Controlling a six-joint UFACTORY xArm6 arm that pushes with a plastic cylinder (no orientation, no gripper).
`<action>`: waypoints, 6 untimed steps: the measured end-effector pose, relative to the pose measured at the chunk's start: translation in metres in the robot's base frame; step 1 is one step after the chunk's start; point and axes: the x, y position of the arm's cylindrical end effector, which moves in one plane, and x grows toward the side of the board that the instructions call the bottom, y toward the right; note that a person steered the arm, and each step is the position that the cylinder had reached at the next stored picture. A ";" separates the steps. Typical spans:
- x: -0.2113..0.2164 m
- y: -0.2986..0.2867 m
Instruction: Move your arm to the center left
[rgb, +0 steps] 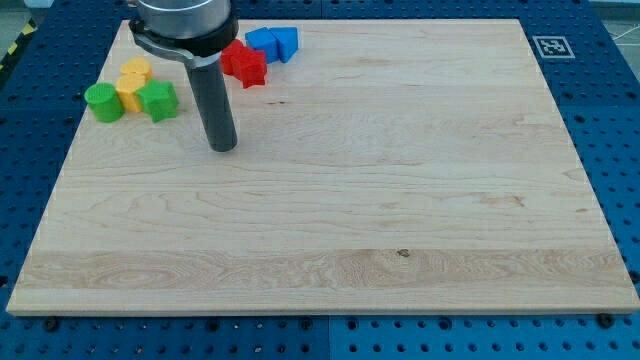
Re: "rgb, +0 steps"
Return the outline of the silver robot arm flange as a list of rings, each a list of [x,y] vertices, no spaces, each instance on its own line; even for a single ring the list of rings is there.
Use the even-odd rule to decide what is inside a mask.
[[[132,0],[129,29],[136,45],[188,68],[219,60],[239,31],[231,0]]]

